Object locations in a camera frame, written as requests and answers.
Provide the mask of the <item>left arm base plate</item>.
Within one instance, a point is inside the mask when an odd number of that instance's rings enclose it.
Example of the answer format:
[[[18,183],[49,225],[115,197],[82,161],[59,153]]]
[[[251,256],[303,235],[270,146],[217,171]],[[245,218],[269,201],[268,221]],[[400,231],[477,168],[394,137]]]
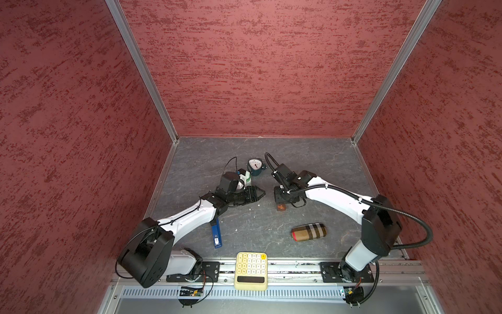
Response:
[[[202,283],[204,279],[218,281],[220,273],[220,262],[202,261],[196,262],[192,270],[186,274],[175,274],[166,276],[168,283]]]

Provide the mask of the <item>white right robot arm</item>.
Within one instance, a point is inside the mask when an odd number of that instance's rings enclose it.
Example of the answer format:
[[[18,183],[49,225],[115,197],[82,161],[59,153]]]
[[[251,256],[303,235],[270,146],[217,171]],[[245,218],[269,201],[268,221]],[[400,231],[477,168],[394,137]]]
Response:
[[[274,189],[277,204],[317,201],[351,218],[361,226],[361,237],[344,255],[338,273],[346,282],[354,282],[364,269],[389,255],[402,230],[397,214],[384,207],[384,196],[372,198],[336,187],[310,171],[299,174],[281,164],[272,171],[278,182]]]

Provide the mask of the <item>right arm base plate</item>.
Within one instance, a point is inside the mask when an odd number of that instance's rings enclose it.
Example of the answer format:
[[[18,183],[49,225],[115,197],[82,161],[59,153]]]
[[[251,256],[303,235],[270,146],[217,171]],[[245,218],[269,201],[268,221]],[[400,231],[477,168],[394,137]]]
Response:
[[[374,277],[370,264],[360,271],[348,266],[340,267],[340,262],[320,262],[320,273],[324,283],[373,283]]]

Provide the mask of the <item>green capped pill bottle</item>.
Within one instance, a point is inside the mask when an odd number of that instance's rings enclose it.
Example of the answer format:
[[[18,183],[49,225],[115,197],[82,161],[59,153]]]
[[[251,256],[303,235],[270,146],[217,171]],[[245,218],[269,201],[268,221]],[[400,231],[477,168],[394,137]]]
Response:
[[[238,170],[239,172],[239,186],[242,189],[246,189],[247,187],[252,185],[251,173],[243,168]]]

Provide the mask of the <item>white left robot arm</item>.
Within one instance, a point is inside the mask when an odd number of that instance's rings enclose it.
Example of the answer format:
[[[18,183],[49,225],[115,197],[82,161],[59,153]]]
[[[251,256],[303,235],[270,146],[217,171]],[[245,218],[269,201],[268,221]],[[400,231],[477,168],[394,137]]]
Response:
[[[142,220],[116,259],[116,266],[144,288],[168,276],[196,281],[203,275],[203,258],[188,248],[174,251],[175,244],[204,224],[216,226],[229,208],[256,203],[265,195],[263,189],[247,186],[239,174],[228,171],[216,189],[200,196],[193,206],[157,221],[150,217]]]

